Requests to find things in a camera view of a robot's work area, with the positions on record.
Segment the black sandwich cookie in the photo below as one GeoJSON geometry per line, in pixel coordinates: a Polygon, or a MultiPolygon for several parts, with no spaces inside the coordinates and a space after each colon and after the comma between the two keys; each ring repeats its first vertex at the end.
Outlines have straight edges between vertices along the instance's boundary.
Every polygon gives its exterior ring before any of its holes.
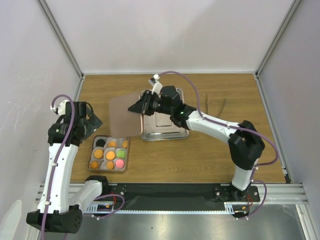
{"type": "Polygon", "coordinates": [[[104,139],[98,139],[95,143],[97,147],[104,147],[105,144],[106,144],[106,141],[104,139]]]}

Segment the rose gold tin lid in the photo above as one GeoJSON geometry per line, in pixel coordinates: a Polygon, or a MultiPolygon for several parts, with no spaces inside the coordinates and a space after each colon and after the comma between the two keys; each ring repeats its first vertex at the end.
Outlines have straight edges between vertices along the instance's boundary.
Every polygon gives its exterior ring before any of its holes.
{"type": "Polygon", "coordinates": [[[128,111],[140,99],[138,92],[117,96],[109,101],[110,135],[114,138],[135,137],[142,134],[142,116],[128,111]]]}

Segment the orange chip cookie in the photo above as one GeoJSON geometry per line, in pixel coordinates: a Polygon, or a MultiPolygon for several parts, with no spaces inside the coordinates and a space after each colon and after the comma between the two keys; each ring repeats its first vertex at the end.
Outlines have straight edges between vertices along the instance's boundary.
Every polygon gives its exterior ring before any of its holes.
{"type": "Polygon", "coordinates": [[[108,148],[116,148],[117,147],[117,143],[115,141],[110,141],[107,144],[108,148]]]}

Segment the tan round biscuit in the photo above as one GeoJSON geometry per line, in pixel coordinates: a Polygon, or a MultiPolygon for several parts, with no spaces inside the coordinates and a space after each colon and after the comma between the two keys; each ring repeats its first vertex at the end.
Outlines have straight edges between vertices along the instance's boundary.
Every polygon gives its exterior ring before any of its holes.
{"type": "Polygon", "coordinates": [[[101,159],[103,158],[104,156],[104,151],[102,149],[96,149],[94,152],[93,152],[93,156],[94,158],[96,159],[101,159]]]}
{"type": "Polygon", "coordinates": [[[108,151],[105,155],[105,158],[108,160],[108,161],[112,161],[114,160],[116,157],[116,154],[114,151],[108,151]]]}
{"type": "Polygon", "coordinates": [[[128,147],[128,140],[124,140],[124,141],[122,142],[122,147],[123,147],[123,148],[127,148],[127,147],[128,147]]]}

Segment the rose gold cookie tin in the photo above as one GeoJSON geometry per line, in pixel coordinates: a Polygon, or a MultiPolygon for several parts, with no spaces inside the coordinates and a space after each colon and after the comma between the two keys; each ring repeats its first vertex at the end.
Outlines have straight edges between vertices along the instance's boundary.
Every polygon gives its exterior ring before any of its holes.
{"type": "Polygon", "coordinates": [[[129,137],[96,135],[90,147],[87,168],[92,172],[125,173],[129,152],[129,137]]]}

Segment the green round cookie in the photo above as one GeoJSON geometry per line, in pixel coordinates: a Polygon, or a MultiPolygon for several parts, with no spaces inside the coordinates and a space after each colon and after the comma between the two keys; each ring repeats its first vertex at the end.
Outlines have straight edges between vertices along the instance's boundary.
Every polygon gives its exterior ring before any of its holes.
{"type": "Polygon", "coordinates": [[[116,152],[116,157],[125,159],[127,156],[127,152],[125,150],[120,149],[119,151],[116,152]]]}

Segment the orange leaf cookie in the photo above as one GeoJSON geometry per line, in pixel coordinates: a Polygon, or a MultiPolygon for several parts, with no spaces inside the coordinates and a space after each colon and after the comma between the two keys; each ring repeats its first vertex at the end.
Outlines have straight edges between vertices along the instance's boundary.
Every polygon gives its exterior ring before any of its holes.
{"type": "Polygon", "coordinates": [[[89,168],[90,169],[99,169],[100,167],[100,163],[98,161],[91,161],[90,164],[89,164],[89,168]]]}

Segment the orange pumpkin cookie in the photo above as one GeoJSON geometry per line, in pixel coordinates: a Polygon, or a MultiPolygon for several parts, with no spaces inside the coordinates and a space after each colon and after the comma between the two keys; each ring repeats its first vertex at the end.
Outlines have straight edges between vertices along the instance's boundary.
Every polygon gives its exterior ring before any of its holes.
{"type": "Polygon", "coordinates": [[[114,163],[112,161],[108,161],[106,163],[106,169],[107,170],[113,170],[114,168],[115,168],[115,165],[114,165],[114,163]]]}

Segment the pink round cookie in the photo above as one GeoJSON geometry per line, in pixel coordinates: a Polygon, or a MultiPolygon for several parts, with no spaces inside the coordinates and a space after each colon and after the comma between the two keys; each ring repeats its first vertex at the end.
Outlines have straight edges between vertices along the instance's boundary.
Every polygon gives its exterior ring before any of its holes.
{"type": "Polygon", "coordinates": [[[118,169],[122,169],[125,167],[125,161],[123,159],[117,159],[115,161],[115,167],[118,168],[118,169]]]}

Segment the silver metal tongs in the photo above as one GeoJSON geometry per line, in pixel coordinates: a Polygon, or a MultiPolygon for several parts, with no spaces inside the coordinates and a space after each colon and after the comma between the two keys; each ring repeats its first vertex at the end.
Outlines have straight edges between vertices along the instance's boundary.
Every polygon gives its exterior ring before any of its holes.
{"type": "Polygon", "coordinates": [[[204,96],[204,103],[205,103],[205,113],[207,115],[219,118],[225,108],[227,99],[226,98],[219,98],[215,99],[210,97],[208,94],[204,96]]]}

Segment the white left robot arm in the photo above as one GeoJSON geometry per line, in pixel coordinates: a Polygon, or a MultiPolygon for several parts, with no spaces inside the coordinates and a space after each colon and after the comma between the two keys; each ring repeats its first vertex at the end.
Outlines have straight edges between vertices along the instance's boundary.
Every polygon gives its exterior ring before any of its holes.
{"type": "Polygon", "coordinates": [[[27,213],[26,223],[43,232],[75,234],[81,227],[83,211],[96,198],[105,200],[110,194],[108,179],[91,175],[69,198],[79,146],[102,122],[85,101],[65,100],[54,111],[59,117],[48,130],[49,161],[44,188],[37,209],[27,213]]]}

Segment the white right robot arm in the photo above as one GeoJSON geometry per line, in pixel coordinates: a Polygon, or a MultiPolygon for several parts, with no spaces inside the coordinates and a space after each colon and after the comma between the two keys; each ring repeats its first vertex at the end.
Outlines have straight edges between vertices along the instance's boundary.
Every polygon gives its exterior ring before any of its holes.
{"type": "Polygon", "coordinates": [[[229,195],[236,201],[242,201],[248,196],[254,165],[265,149],[262,138],[255,134],[256,129],[251,122],[228,123],[206,115],[185,104],[174,86],[165,86],[159,93],[146,90],[128,111],[146,116],[165,114],[179,128],[197,131],[226,143],[235,164],[235,173],[228,188],[229,195]]]}

